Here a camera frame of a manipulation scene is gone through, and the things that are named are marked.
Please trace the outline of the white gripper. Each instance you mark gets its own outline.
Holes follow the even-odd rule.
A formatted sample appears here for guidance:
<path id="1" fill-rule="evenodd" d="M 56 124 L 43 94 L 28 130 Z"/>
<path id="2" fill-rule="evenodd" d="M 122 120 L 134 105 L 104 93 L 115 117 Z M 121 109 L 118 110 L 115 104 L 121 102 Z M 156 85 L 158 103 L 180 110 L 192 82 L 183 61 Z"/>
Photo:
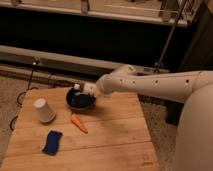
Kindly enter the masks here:
<path id="1" fill-rule="evenodd" d="M 109 83 L 110 80 L 108 75 L 101 76 L 96 82 L 96 92 L 104 95 L 113 93 L 113 89 Z"/>

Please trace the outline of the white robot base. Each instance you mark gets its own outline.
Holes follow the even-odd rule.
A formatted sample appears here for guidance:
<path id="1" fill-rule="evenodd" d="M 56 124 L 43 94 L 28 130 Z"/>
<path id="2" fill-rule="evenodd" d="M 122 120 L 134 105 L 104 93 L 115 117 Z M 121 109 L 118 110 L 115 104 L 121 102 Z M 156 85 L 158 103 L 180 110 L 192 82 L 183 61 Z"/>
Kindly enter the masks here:
<path id="1" fill-rule="evenodd" d="M 213 171 L 213 94 L 196 92 L 184 105 L 174 171 Z"/>

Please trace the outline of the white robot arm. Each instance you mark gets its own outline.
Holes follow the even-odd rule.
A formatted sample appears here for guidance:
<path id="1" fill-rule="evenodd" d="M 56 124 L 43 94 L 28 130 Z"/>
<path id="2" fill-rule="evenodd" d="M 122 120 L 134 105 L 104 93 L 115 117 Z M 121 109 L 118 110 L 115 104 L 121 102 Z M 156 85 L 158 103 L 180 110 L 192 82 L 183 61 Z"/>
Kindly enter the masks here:
<path id="1" fill-rule="evenodd" d="M 138 76 L 132 65 L 123 65 L 96 82 L 103 94 L 134 92 L 184 103 L 196 90 L 213 83 L 213 71 L 192 71 Z"/>

